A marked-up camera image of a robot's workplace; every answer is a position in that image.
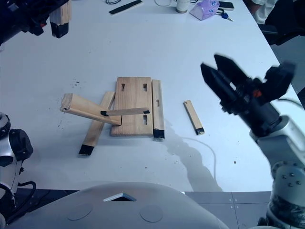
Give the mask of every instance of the wood grain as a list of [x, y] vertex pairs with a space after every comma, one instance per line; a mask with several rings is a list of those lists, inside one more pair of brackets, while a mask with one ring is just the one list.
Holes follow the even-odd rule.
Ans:
[[152, 80], [153, 136], [164, 138], [163, 100], [160, 80]]
[[65, 94], [61, 101], [61, 111], [63, 112], [112, 125], [121, 125], [121, 116], [104, 117], [101, 115], [103, 109], [99, 105], [72, 93]]
[[191, 119], [191, 122], [193, 124], [193, 127], [195, 129], [195, 132], [197, 135], [202, 135], [204, 134], [204, 128], [198, 118], [198, 115], [193, 107], [193, 104], [190, 100], [185, 101], [184, 103], [185, 109]]
[[60, 6], [58, 9], [50, 13], [50, 22], [53, 22], [57, 25], [63, 25], [71, 20], [71, 5], [72, 0], [69, 0], [67, 3]]
[[[149, 77], [118, 78], [114, 109], [148, 107], [152, 110], [152, 81]], [[152, 114], [123, 115], [122, 125], [113, 126], [112, 136], [152, 136]]]
[[[103, 97], [103, 99], [101, 101], [100, 106], [103, 109], [110, 109], [111, 105], [112, 105], [112, 103], [114, 101], [114, 96], [115, 96], [115, 92], [106, 92], [104, 94], [104, 97]], [[102, 131], [103, 127], [104, 127], [104, 124], [105, 123], [103, 123], [103, 122], [99, 122], [99, 121], [93, 120], [91, 122], [89, 130], [87, 132], [87, 135], [86, 135], [86, 137], [84, 139], [83, 145], [96, 146], [97, 142], [99, 140], [101, 131]]]
[[148, 107], [101, 111], [101, 115], [103, 115], [105, 117], [118, 116], [118, 115], [143, 115], [143, 114], [149, 114], [149, 113], [150, 113], [150, 111], [149, 111]]

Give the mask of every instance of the table surface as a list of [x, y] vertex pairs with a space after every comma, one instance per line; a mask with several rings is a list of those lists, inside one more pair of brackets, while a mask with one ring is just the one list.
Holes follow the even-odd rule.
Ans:
[[[20, 33], [1, 52], [1, 106], [12, 127], [24, 129], [34, 153], [20, 181], [38, 188], [82, 189], [106, 182], [141, 181], [179, 191], [269, 191], [269, 164], [242, 120], [222, 112], [204, 83], [200, 64], [215, 66], [215, 53], [234, 59], [252, 77], [278, 65], [274, 53], [240, 0], [234, 22], [219, 16], [199, 21], [153, 0], [111, 16], [102, 0], [72, 2], [69, 33], [39, 37]], [[59, 111], [64, 93], [99, 103], [117, 77], [162, 81], [165, 136], [111, 137], [105, 125], [90, 157], [78, 152], [91, 120]], [[286, 97], [298, 100], [290, 87]], [[206, 133], [197, 136], [183, 106], [191, 100]], [[304, 111], [273, 102], [305, 130]]]

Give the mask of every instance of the person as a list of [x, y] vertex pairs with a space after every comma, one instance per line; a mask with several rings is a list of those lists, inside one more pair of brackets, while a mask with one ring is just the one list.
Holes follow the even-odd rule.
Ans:
[[277, 0], [244, 0], [248, 10], [258, 24], [265, 24], [265, 20], [275, 7]]

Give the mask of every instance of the mortise hole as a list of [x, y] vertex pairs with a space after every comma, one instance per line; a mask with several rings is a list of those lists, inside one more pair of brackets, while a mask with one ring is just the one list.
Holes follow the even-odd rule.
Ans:
[[143, 115], [143, 124], [147, 125], [147, 115]]
[[121, 192], [119, 194], [116, 194], [114, 196], [108, 197], [103, 200], [104, 202], [111, 202], [111, 201], [137, 201], [132, 196], [129, 196], [128, 194]]

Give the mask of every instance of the wooden board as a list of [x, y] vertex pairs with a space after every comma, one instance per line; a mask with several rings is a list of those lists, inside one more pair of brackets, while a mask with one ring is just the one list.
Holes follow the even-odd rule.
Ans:
[[164, 139], [164, 116], [161, 81], [152, 80], [153, 136]]
[[[103, 96], [103, 99], [100, 103], [100, 106], [104, 109], [110, 109], [114, 101], [115, 92], [106, 92]], [[97, 145], [100, 134], [104, 127], [103, 122], [93, 120], [87, 132], [87, 135], [82, 143], [80, 155], [90, 156], [94, 147]]]
[[190, 100], [186, 100], [184, 103], [185, 109], [191, 119], [191, 122], [193, 124], [193, 127], [195, 129], [195, 132], [197, 135], [203, 135], [204, 134], [204, 128], [198, 118], [198, 115], [193, 107], [193, 104]]
[[[152, 110], [152, 81], [149, 77], [118, 78], [114, 109], [148, 107]], [[112, 136], [152, 136], [153, 117], [150, 114], [122, 116], [122, 125], [113, 126]]]

